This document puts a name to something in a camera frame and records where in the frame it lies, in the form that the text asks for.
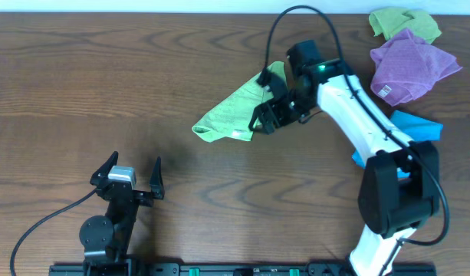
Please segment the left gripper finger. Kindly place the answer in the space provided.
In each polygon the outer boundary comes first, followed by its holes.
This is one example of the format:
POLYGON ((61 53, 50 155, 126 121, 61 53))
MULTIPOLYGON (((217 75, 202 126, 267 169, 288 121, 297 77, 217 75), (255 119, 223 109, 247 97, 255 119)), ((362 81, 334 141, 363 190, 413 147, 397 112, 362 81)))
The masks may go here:
POLYGON ((92 174, 91 180, 102 180, 106 179, 109 172, 112 168, 117 164, 119 153, 114 151, 108 160, 96 171, 92 174))
POLYGON ((158 157, 155 161, 153 172, 149 181, 150 188, 153 192, 163 192, 163 178, 161 174, 161 158, 158 157))

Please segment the light green cloth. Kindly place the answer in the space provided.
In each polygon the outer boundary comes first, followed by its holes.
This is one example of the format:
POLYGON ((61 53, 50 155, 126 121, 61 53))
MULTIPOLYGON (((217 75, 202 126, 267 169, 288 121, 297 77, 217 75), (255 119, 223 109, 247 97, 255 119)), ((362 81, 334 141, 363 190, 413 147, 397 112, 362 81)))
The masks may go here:
POLYGON ((205 142, 222 138, 249 142, 253 131, 248 128, 254 109, 273 97, 258 83, 260 73, 241 85, 230 96, 207 112, 192 131, 205 142))

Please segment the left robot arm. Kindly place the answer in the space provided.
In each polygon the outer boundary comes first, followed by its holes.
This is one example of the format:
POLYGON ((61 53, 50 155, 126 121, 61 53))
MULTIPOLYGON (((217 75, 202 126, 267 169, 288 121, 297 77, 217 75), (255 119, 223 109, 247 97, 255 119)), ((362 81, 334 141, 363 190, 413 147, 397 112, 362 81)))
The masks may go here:
POLYGON ((95 215, 81 226, 79 239, 84 246, 85 275, 147 275, 146 265, 127 254, 139 207, 153 206, 165 195, 161 159, 157 158, 150 177, 150 191, 135 189, 133 167, 119 166, 118 152, 90 178, 96 194, 108 202, 104 215, 95 215))

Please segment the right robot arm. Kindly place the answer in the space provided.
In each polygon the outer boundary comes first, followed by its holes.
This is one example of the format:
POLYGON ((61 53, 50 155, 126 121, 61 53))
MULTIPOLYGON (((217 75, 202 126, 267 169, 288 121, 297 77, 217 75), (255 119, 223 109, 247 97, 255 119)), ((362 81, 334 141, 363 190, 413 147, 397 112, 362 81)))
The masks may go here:
POLYGON ((287 52, 293 87, 263 67, 260 87, 272 98, 253 110, 250 130, 266 134, 301 123, 315 107, 327 113, 365 163, 358 195, 363 232, 347 261, 309 264, 305 275, 434 275, 432 264, 394 264, 404 244, 437 213, 439 153, 429 141, 416 142, 397 128, 363 91, 341 58, 324 60, 313 41, 287 52))

